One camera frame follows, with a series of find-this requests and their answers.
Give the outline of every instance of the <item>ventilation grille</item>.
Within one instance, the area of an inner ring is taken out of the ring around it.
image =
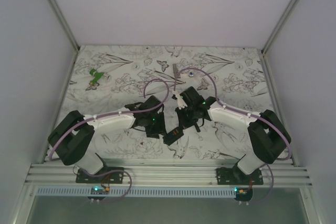
[[[108,195],[91,194],[91,186],[40,186],[37,196],[95,196],[118,197],[127,187],[111,188]],[[233,188],[188,188],[188,187],[132,187],[128,197],[162,198],[235,198]]]

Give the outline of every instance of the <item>table surface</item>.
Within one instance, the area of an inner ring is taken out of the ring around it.
[[[95,115],[145,101],[142,94],[147,81],[161,78],[172,87],[174,63],[179,70],[196,67],[209,73],[216,82],[219,98],[230,105],[250,111],[272,109],[258,52],[254,48],[82,46],[59,122],[73,110]],[[93,80],[89,73],[91,69],[106,73],[94,86],[89,85]],[[188,71],[185,74],[177,80],[179,92],[194,86],[204,98],[214,96],[212,83],[202,73],[194,71],[193,77],[188,77]],[[166,94],[165,85],[152,83],[146,94],[162,100]],[[178,125],[174,111],[177,102],[171,96],[164,108],[167,132]],[[144,132],[129,129],[102,134],[91,141],[89,149],[102,158],[230,159],[241,158],[251,150],[251,143],[244,132],[206,121],[201,132],[189,128],[171,146],[163,144],[162,137],[148,138]]]

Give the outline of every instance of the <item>green object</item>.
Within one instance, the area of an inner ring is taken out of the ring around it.
[[[97,81],[104,76],[104,72],[99,73],[96,69],[92,68],[90,70],[90,75],[94,77],[92,81],[89,82],[90,86],[96,85]]]

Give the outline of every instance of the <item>black mounting bracket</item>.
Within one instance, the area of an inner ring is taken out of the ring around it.
[[[124,170],[123,167],[108,167],[105,166],[103,167],[99,172],[97,172],[95,175],[107,173],[111,170]],[[111,173],[110,175],[110,184],[122,184],[123,180],[123,172],[116,172],[116,173]],[[84,173],[81,169],[78,170],[77,177],[76,177],[76,183],[79,184],[100,184],[100,182],[106,177],[101,176],[101,177],[90,177],[86,173]]]
[[[253,185],[263,185],[261,170],[256,169],[250,175],[245,175],[236,165],[233,168],[221,167],[216,169],[216,177],[218,185],[246,185],[250,184],[250,180]]]

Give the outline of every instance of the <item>gray wall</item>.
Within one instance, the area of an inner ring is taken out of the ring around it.
[[[300,0],[268,61],[302,165],[336,219],[336,0]]]
[[[264,47],[290,0],[57,0],[80,44]]]
[[[46,0],[0,0],[0,223],[45,146],[73,55]]]

